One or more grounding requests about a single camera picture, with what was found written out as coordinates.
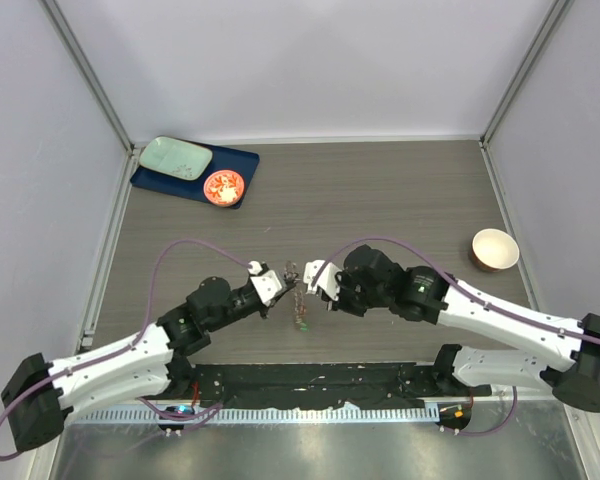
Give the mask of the large metal keyring with rings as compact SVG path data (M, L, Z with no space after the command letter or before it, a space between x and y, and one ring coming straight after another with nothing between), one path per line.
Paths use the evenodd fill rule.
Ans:
M302 276L298 270L297 264L291 260L288 260L285 264L285 272L294 272L297 274L297 284L296 287L291 290L291 294L293 297L293 313L292 319L295 328L300 330L300 326L305 324L308 326L306 321L306 304L304 298L304 287L302 283Z

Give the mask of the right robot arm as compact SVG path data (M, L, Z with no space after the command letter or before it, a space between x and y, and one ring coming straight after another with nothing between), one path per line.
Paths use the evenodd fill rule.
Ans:
M410 322L471 331L502 350L441 348L431 371L437 391L502 384L548 392L562 403L600 413L600 316L581 319L535 311L489 295L431 263L404 268L361 245L343 267L317 261L305 269L309 292L333 310L362 317L386 309Z

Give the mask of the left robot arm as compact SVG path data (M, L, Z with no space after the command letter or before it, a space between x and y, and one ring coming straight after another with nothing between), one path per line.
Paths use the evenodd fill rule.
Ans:
M211 333L252 314L267 316L296 283L296 275L274 270L249 276L239 288L209 277L183 304L134 335L71 357L26 357L1 393L1 420L17 453L45 445L100 408L162 394L185 397L193 385L188 358L210 344Z

